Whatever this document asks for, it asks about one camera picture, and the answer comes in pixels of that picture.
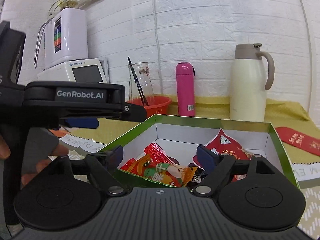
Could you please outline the person's left hand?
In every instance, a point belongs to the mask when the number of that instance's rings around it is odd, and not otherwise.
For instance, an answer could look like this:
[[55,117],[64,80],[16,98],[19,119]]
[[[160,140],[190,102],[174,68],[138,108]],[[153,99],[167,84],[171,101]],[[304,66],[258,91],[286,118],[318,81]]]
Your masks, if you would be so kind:
[[[51,162],[50,156],[61,157],[69,153],[69,149],[65,146],[58,144],[52,152],[46,155],[45,158],[37,160],[37,163],[33,165],[34,172],[24,172],[21,176],[21,183],[23,186],[27,185],[33,178],[35,178],[45,167],[47,167]],[[10,148],[1,137],[1,159],[6,160],[10,157]]]

